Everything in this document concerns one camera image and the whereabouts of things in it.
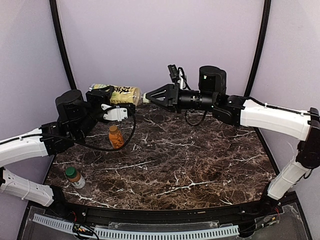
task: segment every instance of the bottle label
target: bottle label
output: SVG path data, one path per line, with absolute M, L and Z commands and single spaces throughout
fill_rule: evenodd
M 114 86 L 106 84 L 94 84 L 91 86 L 92 89 L 103 89 L 109 86 L 114 87 L 114 91 L 111 95 L 111 104 L 122 104 L 122 103 L 132 103 L 137 105 L 139 101 L 140 91 L 137 87 L 133 86 Z
M 86 180 L 83 176 L 80 177 L 79 181 L 72 182 L 75 189 L 82 189 L 86 184 Z

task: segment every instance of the white bottle cap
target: white bottle cap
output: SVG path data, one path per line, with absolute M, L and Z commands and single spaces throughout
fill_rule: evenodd
M 146 93 L 143 94 L 142 102 L 143 102 L 144 104 L 149 104 L 149 103 L 150 103 L 150 100 L 146 98 Z

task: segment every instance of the white wall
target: white wall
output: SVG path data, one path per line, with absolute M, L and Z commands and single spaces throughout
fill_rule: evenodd
M 55 98 L 69 89 L 58 50 L 49 1 L 1 0 L 0 139 L 57 119 Z M 42 183 L 51 158 L 6 166 Z M 27 201 L 0 194 L 0 240 L 15 240 Z
M 58 1 L 74 77 L 139 86 L 170 83 L 167 65 L 182 66 L 193 89 L 199 67 L 227 72 L 228 93 L 242 95 L 258 40 L 263 1 Z
M 318 0 L 272 1 L 253 97 L 292 109 L 320 109 L 319 23 Z M 262 133 L 282 169 L 296 154 L 298 141 L 270 131 Z M 295 188 L 314 240 L 320 239 L 319 181 L 316 169 Z

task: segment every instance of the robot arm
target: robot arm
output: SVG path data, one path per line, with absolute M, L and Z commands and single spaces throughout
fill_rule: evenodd
M 0 141 L 0 193 L 7 193 L 31 200 L 45 207 L 54 201 L 63 201 L 59 187 L 41 185 L 19 177 L 4 166 L 34 157 L 63 153 L 74 143 L 67 139 L 85 143 L 85 137 L 97 122 L 122 121 L 128 118 L 127 108 L 134 113 L 133 104 L 111 107 L 109 91 L 92 90 L 83 100 L 79 90 L 71 90 L 55 100 L 59 118 L 26 134 Z
M 181 89 L 175 65 L 168 66 L 172 84 L 146 94 L 151 103 L 170 112 L 202 110 L 226 124 L 263 128 L 300 140 L 298 155 L 267 186 L 263 208 L 278 204 L 284 194 L 307 172 L 320 166 L 320 121 L 315 108 L 292 110 L 263 104 L 251 97 L 226 94 L 227 74 L 214 66 L 199 70 L 199 91 Z

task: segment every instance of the bottle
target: bottle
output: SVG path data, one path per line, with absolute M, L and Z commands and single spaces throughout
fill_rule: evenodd
M 135 86 L 115 86 L 106 84 L 93 84 L 89 87 L 92 89 L 105 89 L 109 86 L 113 86 L 114 90 L 110 99 L 111 104 L 132 103 L 138 106 L 142 103 L 150 103 L 146 98 L 146 94 L 142 93 L 140 88 Z
M 91 196 L 91 188 L 89 184 L 86 182 L 81 173 L 78 172 L 73 166 L 70 166 L 65 170 L 65 175 L 79 194 L 88 198 Z
M 121 131 L 116 125 L 112 125 L 110 128 L 109 140 L 114 149 L 118 149 L 125 144 L 124 137 L 122 136 Z

